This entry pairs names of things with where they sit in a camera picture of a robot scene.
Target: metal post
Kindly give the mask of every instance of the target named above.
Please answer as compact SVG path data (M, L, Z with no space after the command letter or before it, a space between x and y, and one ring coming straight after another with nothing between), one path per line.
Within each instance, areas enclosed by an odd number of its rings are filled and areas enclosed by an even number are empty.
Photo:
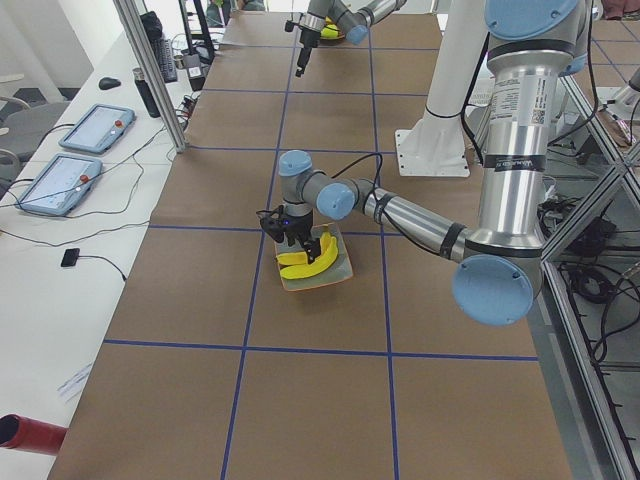
M120 21L127 34L133 53L140 64L140 68L142 68L144 72L145 79L151 89L151 94L158 105L160 116L176 147L176 152L181 153L187 148L184 132L176 117L169 92L167 92L162 74L160 73L160 68L151 51L151 45L142 26L135 0L113 0L113 3L116 10L118 10Z

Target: keyboard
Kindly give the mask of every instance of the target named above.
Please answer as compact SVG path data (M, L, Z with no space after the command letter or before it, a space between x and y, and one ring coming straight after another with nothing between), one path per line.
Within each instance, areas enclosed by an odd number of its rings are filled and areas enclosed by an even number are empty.
M177 82L178 71L173 61L171 41L165 38L154 40L151 42L151 50L153 50L153 55L156 57L158 67L160 67L160 73L162 73L164 83Z

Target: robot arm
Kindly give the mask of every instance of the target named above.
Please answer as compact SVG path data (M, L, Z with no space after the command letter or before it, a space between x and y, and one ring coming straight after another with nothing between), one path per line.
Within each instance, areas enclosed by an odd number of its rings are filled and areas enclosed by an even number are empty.
M371 182L337 182L292 151L280 159L284 210L317 208L334 220L359 210L460 265L453 294L488 324L524 316L542 284L535 234L558 76L584 64L590 0L487 0L488 67L495 76L478 228L470 230Z
M358 45L367 36L368 27L402 8L406 1L373 0L366 7L353 13L341 0L311 0L307 12L302 14L297 24L289 20L285 25L287 32L292 32L296 25L300 28L302 50L298 56L296 76L301 77L307 68L311 51L318 46L327 17L341 32L345 32L347 41Z

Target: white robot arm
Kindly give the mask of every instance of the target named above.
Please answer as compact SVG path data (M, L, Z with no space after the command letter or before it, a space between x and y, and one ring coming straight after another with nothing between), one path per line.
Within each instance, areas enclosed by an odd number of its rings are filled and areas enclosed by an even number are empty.
M453 294L470 317L504 325L526 315L542 283L542 242L534 229L551 103L558 76L578 71L585 63L590 3L487 0L487 65L495 76L495 89L477 229L370 181L333 180L314 170L310 156L301 151L280 158L286 222L272 215L263 217L262 227L276 238L276 230L286 231L297 218L305 218L310 228L312 208L335 220L358 210L458 262Z

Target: computer mouse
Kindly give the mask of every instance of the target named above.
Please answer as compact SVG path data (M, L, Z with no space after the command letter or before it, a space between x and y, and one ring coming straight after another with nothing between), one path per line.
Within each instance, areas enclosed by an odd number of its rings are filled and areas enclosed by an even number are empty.
M112 88L119 87L120 85L122 85L120 80L111 77L101 78L98 82L98 88L100 90L110 90Z

